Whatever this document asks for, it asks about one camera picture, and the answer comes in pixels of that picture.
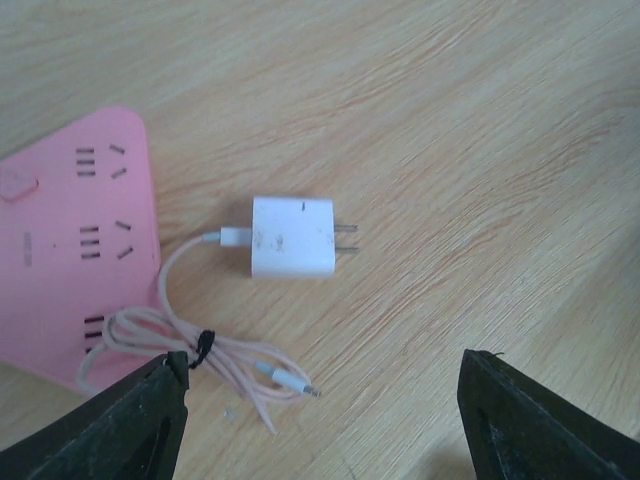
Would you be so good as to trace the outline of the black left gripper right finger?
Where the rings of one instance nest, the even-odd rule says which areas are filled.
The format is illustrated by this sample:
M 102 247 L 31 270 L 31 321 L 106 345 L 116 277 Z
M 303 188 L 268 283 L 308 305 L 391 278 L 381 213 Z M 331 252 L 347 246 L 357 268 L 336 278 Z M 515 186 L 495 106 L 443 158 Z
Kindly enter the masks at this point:
M 639 442 L 488 351 L 465 350 L 458 407 L 478 479 L 637 479 Z

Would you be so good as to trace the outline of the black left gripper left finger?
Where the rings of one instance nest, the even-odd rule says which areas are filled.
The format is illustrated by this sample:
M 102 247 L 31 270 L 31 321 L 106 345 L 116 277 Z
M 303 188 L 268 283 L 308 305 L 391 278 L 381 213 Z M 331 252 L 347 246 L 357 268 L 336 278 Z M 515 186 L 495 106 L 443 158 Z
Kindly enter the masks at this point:
M 3 479 L 171 479 L 183 439 L 187 354 L 160 355 L 1 452 Z

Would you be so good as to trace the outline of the pink triangular power strip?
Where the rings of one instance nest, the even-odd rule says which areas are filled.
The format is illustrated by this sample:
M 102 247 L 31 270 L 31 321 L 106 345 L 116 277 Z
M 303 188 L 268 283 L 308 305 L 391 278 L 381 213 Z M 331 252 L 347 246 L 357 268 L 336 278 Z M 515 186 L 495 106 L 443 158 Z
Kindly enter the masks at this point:
M 156 306 L 161 265 L 145 125 L 121 106 L 1 164 L 1 358 L 76 389 L 104 321 Z

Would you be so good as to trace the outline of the white plug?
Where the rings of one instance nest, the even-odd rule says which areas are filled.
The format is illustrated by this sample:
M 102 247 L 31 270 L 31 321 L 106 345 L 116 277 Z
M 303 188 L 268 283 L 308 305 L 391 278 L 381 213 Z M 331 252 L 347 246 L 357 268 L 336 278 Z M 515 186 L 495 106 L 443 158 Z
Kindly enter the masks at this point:
M 337 224 L 330 199 L 256 197 L 251 226 L 254 278 L 327 278 L 334 274 L 338 233 L 355 233 L 355 224 Z

